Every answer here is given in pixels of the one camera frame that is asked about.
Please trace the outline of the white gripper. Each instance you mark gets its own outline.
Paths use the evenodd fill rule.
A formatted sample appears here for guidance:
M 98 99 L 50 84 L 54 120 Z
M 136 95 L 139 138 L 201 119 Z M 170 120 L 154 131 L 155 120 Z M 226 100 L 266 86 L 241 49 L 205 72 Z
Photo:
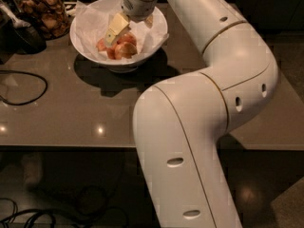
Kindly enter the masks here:
M 109 48 L 118 40 L 122 33 L 128 29 L 130 20 L 134 22 L 144 21 L 145 25 L 151 29 L 153 27 L 153 15 L 151 14 L 155 6 L 156 0 L 122 0 L 123 12 L 116 13 L 110 21 L 104 35 L 105 46 Z

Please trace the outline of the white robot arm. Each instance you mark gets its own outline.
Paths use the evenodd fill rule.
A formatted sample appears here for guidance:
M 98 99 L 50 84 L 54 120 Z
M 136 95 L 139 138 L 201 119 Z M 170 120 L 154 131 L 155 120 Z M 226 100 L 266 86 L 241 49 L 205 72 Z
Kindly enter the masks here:
M 217 152 L 218 139 L 254 118 L 276 88 L 276 59 L 225 0 L 167 0 L 205 62 L 203 69 L 149 87 L 133 133 L 161 228 L 242 228 Z M 146 19 L 156 0 L 122 0 L 108 27 Z

